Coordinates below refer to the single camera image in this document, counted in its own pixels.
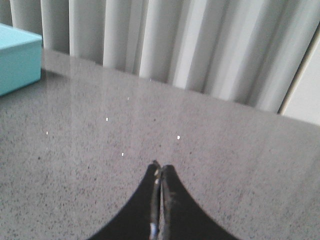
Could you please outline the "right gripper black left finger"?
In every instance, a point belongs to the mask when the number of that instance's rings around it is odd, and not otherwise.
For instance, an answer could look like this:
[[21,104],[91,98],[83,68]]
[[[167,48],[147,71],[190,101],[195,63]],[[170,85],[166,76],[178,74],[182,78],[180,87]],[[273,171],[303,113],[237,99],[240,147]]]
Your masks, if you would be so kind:
[[162,169],[154,160],[121,210],[91,240],[156,240],[159,235]]

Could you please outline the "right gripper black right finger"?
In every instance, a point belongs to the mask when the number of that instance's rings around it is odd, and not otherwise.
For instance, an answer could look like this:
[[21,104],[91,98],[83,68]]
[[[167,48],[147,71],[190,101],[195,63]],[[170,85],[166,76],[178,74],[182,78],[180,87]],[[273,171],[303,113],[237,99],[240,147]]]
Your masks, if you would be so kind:
[[165,240],[236,240],[218,225],[189,194],[175,167],[162,169],[162,197]]

